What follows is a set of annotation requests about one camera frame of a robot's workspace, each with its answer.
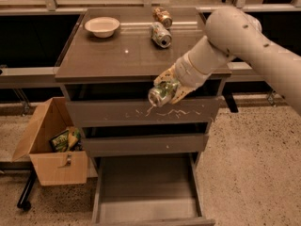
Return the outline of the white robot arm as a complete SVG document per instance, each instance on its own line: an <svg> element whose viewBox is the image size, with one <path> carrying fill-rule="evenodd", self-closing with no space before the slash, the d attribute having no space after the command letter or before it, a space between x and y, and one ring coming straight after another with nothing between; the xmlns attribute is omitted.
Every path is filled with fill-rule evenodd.
<svg viewBox="0 0 301 226"><path fill-rule="evenodd" d="M301 57L267 39L257 19L232 7L211 13L200 41L154 80L150 103L176 104L236 57L301 114Z"/></svg>

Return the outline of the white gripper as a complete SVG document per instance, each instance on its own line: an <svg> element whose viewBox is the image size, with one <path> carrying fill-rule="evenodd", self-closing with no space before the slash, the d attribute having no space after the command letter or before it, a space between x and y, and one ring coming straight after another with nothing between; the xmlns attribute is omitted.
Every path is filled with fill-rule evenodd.
<svg viewBox="0 0 301 226"><path fill-rule="evenodd" d="M153 81L157 86L162 82L174 82L176 78L181 83L178 85L171 104L176 104L187 94L201 87L212 73L212 60L208 55L189 51L180 57L175 65L160 73Z"/></svg>

